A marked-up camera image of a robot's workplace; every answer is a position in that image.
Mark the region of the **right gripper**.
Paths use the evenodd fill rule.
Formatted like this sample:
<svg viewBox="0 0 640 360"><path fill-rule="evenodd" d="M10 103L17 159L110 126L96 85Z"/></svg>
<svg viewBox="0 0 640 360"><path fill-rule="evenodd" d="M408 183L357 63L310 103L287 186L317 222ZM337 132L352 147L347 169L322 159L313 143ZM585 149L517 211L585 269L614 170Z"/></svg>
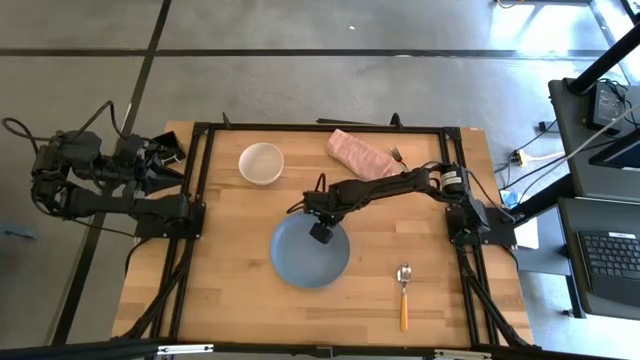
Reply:
<svg viewBox="0 0 640 360"><path fill-rule="evenodd" d="M303 211L314 215L319 222L312 225L309 234L317 241L328 244L333 231L329 226L336 226L346 212L339 207L329 192L306 191L303 193Z"/></svg>

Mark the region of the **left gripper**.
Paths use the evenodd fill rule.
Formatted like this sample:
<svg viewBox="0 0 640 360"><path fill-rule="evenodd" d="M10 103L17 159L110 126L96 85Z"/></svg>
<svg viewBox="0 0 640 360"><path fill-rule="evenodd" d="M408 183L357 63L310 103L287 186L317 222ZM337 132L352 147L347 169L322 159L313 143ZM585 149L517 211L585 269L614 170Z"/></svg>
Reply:
<svg viewBox="0 0 640 360"><path fill-rule="evenodd" d="M152 143L156 145L163 164L180 163L186 158L183 146L174 131L152 138ZM113 155L116 173L114 183L133 183L137 188L147 188L148 194L181 185L184 180L182 173L158 165L147 168L145 144L146 140L136 134L120 142Z"/></svg>

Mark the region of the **blue plate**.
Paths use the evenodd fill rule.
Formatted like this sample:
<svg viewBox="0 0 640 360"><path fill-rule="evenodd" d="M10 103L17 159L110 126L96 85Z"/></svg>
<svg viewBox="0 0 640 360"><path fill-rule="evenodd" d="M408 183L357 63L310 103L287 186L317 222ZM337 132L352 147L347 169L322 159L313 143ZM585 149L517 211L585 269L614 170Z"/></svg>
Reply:
<svg viewBox="0 0 640 360"><path fill-rule="evenodd" d="M300 288L322 288L345 272L350 259L347 232L337 225L327 244L310 231L317 218L305 213L287 216L275 229L271 244L271 263L285 282Z"/></svg>

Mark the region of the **white ribbed bowl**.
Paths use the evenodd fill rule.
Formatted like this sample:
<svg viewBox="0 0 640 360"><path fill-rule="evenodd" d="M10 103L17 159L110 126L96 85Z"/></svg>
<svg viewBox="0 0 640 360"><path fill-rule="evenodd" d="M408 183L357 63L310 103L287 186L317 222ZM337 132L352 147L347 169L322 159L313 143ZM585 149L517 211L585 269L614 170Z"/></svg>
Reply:
<svg viewBox="0 0 640 360"><path fill-rule="evenodd" d="M284 156L273 144L255 143L241 153L238 168L245 180L255 185L269 185L280 177Z"/></svg>

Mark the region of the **spoon with orange handle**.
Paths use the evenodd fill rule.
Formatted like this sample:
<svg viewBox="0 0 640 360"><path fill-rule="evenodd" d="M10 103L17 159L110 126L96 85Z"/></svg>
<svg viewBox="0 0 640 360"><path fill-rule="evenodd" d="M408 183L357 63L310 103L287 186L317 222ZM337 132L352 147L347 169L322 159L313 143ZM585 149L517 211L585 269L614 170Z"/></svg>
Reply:
<svg viewBox="0 0 640 360"><path fill-rule="evenodd" d="M409 327L407 286L411 280L411 274L411 266L407 263L402 264L396 272L397 281L401 286L400 329L402 332L407 332Z"/></svg>

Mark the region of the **pink folded napkin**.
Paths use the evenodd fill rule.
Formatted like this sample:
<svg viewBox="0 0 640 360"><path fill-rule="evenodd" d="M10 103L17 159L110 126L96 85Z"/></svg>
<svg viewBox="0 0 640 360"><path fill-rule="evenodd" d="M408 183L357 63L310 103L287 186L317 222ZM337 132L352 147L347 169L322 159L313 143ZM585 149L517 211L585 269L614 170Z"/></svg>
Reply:
<svg viewBox="0 0 640 360"><path fill-rule="evenodd" d="M329 137L326 152L364 181L401 173L401 167L390 155L339 129Z"/></svg>

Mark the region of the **white paper sheet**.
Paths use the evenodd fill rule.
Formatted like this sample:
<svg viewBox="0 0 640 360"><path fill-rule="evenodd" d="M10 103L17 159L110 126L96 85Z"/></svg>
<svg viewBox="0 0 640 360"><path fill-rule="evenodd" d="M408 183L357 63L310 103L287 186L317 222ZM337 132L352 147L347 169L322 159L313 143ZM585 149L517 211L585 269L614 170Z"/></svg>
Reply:
<svg viewBox="0 0 640 360"><path fill-rule="evenodd" d="M532 218L514 228L516 245L527 249L539 248L538 221Z"/></svg>

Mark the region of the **black rig beam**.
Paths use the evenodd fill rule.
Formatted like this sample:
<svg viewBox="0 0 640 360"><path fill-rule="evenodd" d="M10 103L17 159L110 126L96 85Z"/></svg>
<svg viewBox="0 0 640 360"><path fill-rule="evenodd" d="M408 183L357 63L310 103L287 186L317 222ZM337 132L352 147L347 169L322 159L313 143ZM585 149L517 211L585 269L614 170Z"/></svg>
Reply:
<svg viewBox="0 0 640 360"><path fill-rule="evenodd" d="M237 343L178 344L169 339L125 339L0 350L0 360L133 360L144 357L209 353L306 355L318 359L339 356L420 357L426 360L621 360L543 350L536 346L480 344L470 348L364 347L332 345L267 345Z"/></svg>

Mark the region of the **black diagonal strut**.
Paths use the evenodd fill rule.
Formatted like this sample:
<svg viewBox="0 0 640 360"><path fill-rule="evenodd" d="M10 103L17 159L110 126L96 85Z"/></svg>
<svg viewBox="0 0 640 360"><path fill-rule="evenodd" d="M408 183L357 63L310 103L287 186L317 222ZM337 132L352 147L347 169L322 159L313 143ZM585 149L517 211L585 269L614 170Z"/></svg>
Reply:
<svg viewBox="0 0 640 360"><path fill-rule="evenodd" d="M574 196L573 181L571 175L567 174L528 200L516 205L510 210L510 213L516 219L515 224L520 225L555 206L560 198L573 198Z"/></svg>

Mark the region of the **grey side desk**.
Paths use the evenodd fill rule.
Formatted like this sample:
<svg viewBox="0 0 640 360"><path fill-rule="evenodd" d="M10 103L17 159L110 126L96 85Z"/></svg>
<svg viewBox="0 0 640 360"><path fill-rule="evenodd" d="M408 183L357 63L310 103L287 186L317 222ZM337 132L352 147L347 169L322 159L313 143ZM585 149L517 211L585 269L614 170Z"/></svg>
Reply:
<svg viewBox="0 0 640 360"><path fill-rule="evenodd" d="M569 174L561 180L569 193L554 197L558 203L564 239L581 309L592 315L640 320L640 284L622 290L616 300L590 289L580 232L611 231L640 238L640 172L591 165L592 151L568 160Z"/></svg>

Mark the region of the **laptop keyboard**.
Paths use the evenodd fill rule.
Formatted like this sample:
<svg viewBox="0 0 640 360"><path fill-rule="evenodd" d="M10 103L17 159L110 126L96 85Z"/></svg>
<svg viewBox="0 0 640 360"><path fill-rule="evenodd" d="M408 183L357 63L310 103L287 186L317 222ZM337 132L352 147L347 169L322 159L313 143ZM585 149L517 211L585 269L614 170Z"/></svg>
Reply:
<svg viewBox="0 0 640 360"><path fill-rule="evenodd" d="M558 202L581 309L640 321L640 205Z"/></svg>

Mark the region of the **black flat screen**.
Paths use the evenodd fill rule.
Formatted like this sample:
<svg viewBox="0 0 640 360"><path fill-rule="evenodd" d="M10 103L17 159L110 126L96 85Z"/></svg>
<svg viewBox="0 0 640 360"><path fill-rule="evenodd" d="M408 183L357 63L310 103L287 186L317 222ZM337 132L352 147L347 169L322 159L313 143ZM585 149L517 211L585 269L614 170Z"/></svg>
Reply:
<svg viewBox="0 0 640 360"><path fill-rule="evenodd" d="M640 171L640 128L589 158L591 165Z"/></svg>

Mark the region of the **black power adapter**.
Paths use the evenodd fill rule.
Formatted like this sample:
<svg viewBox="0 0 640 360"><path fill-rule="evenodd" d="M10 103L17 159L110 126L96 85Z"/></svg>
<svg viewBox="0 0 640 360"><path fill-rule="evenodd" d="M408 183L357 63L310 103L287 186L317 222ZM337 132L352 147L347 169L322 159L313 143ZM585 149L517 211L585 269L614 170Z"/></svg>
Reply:
<svg viewBox="0 0 640 360"><path fill-rule="evenodd" d="M588 129L600 130L623 114L625 102L617 82L602 79L591 87L588 95L589 112L584 121Z"/></svg>

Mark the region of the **thick black diagonal pole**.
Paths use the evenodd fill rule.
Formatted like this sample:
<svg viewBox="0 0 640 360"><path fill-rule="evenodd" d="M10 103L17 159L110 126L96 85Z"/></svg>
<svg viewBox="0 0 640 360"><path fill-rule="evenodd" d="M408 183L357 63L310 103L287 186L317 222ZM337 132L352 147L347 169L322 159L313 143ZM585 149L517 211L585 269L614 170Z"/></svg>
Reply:
<svg viewBox="0 0 640 360"><path fill-rule="evenodd" d="M567 89L573 94L587 92L604 74L611 70L640 45L640 23L637 23L620 40L614 43L577 78L565 79Z"/></svg>

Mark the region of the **black aluminium table frame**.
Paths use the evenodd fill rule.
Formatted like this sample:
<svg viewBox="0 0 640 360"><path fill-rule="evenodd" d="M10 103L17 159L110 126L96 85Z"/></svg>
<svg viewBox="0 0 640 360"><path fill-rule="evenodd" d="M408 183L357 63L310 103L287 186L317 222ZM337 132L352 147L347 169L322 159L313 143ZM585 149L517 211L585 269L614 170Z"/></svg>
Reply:
<svg viewBox="0 0 640 360"><path fill-rule="evenodd" d="M209 165L201 188L205 223L195 242L181 318L164 318L160 335L183 342L267 345L467 348L464 295L445 207L423 194L371 203L349 214L351 256L343 275L320 289L285 283L270 257L271 237L287 209L312 189L349 177L330 158L326 126L234 124L198 138L196 159ZM255 143L277 146L280 177L255 185L238 168ZM409 327L400 329L396 272L412 269Z"/></svg>

